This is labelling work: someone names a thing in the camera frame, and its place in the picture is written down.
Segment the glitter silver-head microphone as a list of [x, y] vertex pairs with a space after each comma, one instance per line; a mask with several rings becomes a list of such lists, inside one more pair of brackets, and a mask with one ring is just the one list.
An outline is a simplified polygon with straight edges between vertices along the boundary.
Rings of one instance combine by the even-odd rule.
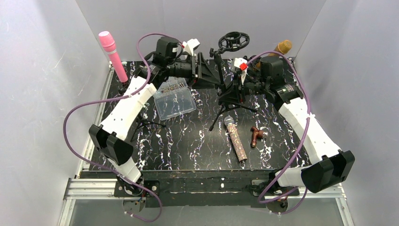
[[239, 137], [234, 119], [231, 116], [226, 116], [223, 122], [228, 130], [238, 161], [245, 161], [247, 159], [247, 156], [242, 141]]

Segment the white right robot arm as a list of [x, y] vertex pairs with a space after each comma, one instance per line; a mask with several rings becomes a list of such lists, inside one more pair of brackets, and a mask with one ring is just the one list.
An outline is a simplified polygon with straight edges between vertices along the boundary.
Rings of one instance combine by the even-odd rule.
[[342, 151], [311, 113], [307, 95], [300, 82], [288, 83], [283, 75], [284, 56], [254, 56], [249, 61], [233, 60], [231, 70], [239, 73], [233, 82], [241, 100], [245, 95], [264, 94], [291, 125], [301, 141], [286, 166], [269, 174], [269, 182], [259, 196], [284, 187], [305, 187], [318, 193], [344, 182], [355, 162], [351, 151]]

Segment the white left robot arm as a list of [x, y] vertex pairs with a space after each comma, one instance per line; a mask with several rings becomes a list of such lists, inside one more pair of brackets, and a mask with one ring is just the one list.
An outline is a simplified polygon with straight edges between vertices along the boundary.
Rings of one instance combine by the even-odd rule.
[[184, 78], [196, 89], [219, 86], [220, 80], [202, 60], [197, 39], [179, 41], [162, 35], [156, 49], [142, 58], [133, 78], [122, 79], [128, 86], [109, 115], [99, 125], [92, 125], [89, 135], [97, 151], [102, 153], [125, 181], [137, 182], [141, 177], [133, 159], [134, 148], [128, 141], [128, 133], [139, 116], [144, 104], [156, 94], [170, 77]]

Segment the gold microphone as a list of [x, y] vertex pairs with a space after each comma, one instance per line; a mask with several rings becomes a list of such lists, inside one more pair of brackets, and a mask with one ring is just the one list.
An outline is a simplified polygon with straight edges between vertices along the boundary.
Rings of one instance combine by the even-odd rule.
[[[290, 50], [291, 50], [291, 48], [292, 48], [292, 42], [290, 41], [290, 40], [284, 40], [284, 41], [282, 41], [282, 42], [280, 42], [277, 46], [276, 46], [276, 48], [274, 49], [274, 51], [275, 52], [279, 52], [279, 53], [281, 53], [281, 54], [287, 54]], [[269, 53], [268, 55], [267, 55], [268, 57], [274, 57], [274, 56], [279, 56], [279, 55], [277, 55], [277, 54], [275, 54], [275, 53]], [[255, 65], [255, 68], [256, 69], [260, 69], [260, 63], [257, 63], [256, 65]]]

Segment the black tripod microphone stand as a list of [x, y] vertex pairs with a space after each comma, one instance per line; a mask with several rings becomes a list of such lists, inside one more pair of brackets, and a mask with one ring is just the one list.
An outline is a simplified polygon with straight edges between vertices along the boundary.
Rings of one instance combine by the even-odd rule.
[[257, 110], [243, 105], [245, 101], [245, 93], [243, 85], [241, 84], [241, 76], [236, 72], [233, 73], [232, 81], [226, 85], [222, 74], [222, 57], [224, 52], [236, 52], [246, 47], [250, 42], [248, 34], [243, 32], [229, 32], [222, 36], [218, 41], [218, 50], [210, 49], [209, 55], [216, 63], [217, 70], [221, 84], [218, 86], [221, 90], [218, 94], [218, 104], [221, 106], [218, 111], [209, 131], [212, 131], [215, 123], [218, 121], [219, 116], [231, 110], [243, 108], [256, 113]]

